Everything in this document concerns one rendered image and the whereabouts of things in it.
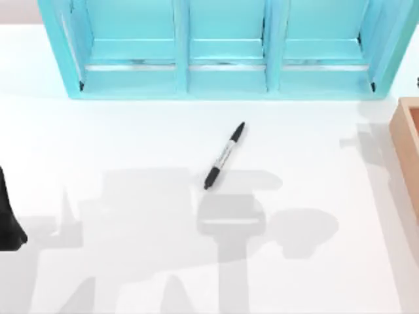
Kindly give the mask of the black and white marker pen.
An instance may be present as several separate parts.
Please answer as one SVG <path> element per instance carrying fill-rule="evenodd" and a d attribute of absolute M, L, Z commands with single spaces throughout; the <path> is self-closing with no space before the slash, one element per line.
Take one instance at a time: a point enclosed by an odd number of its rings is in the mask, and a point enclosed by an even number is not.
<path fill-rule="evenodd" d="M 207 174 L 204 180 L 204 189 L 207 190 L 213 186 L 216 182 L 217 177 L 219 176 L 223 166 L 225 165 L 226 161 L 228 160 L 233 147 L 238 142 L 239 138 L 242 135 L 242 132 L 245 128 L 246 123 L 242 122 L 230 136 L 230 139 L 227 141 L 224 149 L 222 150 L 220 156 L 214 162 L 213 166 L 211 167 L 209 173 Z"/>

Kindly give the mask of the light blue rack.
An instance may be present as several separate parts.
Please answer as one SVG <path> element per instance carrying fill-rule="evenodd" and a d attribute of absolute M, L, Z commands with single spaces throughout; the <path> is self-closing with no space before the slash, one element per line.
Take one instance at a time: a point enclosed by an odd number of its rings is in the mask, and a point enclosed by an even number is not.
<path fill-rule="evenodd" d="M 72 99 L 382 99 L 419 0 L 37 0 Z"/>

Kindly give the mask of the shallow salmon-coloured box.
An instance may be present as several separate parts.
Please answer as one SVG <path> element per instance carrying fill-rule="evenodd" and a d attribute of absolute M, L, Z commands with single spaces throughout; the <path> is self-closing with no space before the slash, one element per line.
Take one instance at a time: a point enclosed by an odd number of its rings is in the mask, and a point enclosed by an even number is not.
<path fill-rule="evenodd" d="M 397 157 L 391 191 L 407 238 L 419 247 L 419 97 L 399 98 L 389 129 Z"/>

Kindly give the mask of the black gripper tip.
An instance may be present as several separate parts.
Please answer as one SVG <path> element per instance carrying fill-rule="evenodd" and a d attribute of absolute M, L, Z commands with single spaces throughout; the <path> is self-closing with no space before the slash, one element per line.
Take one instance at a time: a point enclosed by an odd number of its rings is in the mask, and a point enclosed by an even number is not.
<path fill-rule="evenodd" d="M 27 241 L 28 236 L 13 213 L 0 166 L 0 251 L 17 251 Z"/>

